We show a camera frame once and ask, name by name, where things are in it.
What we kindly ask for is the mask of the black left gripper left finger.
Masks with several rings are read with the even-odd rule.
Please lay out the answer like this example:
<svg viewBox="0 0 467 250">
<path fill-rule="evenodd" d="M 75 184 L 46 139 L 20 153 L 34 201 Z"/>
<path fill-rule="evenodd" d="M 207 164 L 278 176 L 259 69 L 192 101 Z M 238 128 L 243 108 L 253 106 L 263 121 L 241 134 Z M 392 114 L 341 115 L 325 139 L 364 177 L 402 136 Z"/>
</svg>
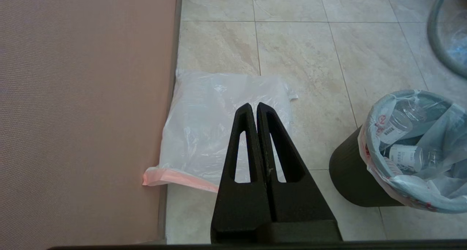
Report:
<svg viewBox="0 0 467 250">
<path fill-rule="evenodd" d="M 248 183 L 235 181 L 240 135 L 246 135 Z M 271 221 L 263 173 L 263 160 L 252 106 L 235 112 L 215 210 L 211 221 L 212 243 L 258 243 L 258 228 Z"/>
</svg>

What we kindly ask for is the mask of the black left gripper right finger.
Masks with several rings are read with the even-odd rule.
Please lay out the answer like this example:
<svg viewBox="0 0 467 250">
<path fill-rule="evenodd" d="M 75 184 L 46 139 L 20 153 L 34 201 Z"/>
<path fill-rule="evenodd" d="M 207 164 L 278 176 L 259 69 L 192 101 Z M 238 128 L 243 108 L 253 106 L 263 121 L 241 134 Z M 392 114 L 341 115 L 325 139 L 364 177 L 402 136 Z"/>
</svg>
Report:
<svg viewBox="0 0 467 250">
<path fill-rule="evenodd" d="M 260 103 L 256 115 L 272 219 L 256 230 L 258 241 L 341 242 L 337 220 L 277 112 Z"/>
</svg>

